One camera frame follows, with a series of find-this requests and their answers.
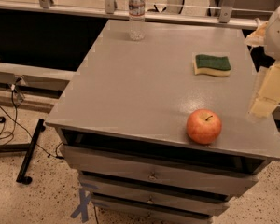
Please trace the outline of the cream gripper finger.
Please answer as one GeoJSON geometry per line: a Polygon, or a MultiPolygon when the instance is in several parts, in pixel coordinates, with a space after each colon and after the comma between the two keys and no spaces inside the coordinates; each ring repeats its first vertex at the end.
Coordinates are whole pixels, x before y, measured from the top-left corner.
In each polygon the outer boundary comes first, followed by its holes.
{"type": "Polygon", "coordinates": [[[258,118],[267,118],[279,104],[280,61],[275,61],[269,68],[259,69],[249,112],[258,118]]]}

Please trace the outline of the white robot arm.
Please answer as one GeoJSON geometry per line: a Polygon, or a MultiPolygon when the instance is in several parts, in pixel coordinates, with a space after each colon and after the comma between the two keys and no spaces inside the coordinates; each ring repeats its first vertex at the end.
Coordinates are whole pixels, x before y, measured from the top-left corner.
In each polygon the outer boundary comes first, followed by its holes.
{"type": "Polygon", "coordinates": [[[249,110],[257,117],[268,117],[280,104],[280,6],[245,43],[251,48],[264,47],[264,53],[274,59],[272,66],[260,71],[262,80],[249,110]]]}

